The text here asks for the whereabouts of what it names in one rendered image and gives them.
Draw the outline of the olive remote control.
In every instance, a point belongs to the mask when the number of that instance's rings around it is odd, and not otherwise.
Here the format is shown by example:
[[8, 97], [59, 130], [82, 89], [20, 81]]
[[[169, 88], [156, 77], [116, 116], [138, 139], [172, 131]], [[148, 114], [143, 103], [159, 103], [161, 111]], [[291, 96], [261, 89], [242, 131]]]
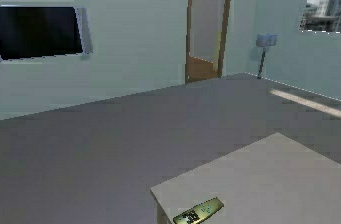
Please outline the olive remote control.
[[224, 207], [217, 197], [200, 203], [173, 218], [174, 224], [201, 224]]

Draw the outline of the pale grey table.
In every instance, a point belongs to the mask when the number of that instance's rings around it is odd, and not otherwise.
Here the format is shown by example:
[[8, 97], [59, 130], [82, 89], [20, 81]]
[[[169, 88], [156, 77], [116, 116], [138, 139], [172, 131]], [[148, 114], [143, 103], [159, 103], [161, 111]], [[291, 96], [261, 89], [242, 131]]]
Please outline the pale grey table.
[[217, 197], [201, 224], [341, 224], [341, 164], [275, 133], [151, 188], [156, 224]]

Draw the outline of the window with city view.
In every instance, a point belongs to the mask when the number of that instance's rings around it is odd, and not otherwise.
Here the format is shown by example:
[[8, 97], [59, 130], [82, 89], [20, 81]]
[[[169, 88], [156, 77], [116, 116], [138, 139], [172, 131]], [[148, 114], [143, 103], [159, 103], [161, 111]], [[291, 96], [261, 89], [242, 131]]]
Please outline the window with city view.
[[341, 0], [304, 0], [299, 29], [341, 33]]

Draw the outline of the brown room door frame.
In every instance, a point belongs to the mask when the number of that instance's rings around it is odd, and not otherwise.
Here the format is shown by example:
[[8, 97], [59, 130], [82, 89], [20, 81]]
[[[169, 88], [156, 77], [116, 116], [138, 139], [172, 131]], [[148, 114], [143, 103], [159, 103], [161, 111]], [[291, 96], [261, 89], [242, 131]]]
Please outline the brown room door frame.
[[223, 74], [231, 0], [188, 0], [185, 82]]

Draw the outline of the black wall television set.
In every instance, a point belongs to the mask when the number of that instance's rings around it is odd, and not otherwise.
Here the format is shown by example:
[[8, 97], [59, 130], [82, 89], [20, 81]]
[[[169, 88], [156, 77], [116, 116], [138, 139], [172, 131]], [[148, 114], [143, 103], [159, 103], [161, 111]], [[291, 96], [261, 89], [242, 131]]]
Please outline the black wall television set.
[[87, 9], [70, 4], [0, 4], [0, 63], [93, 52]]

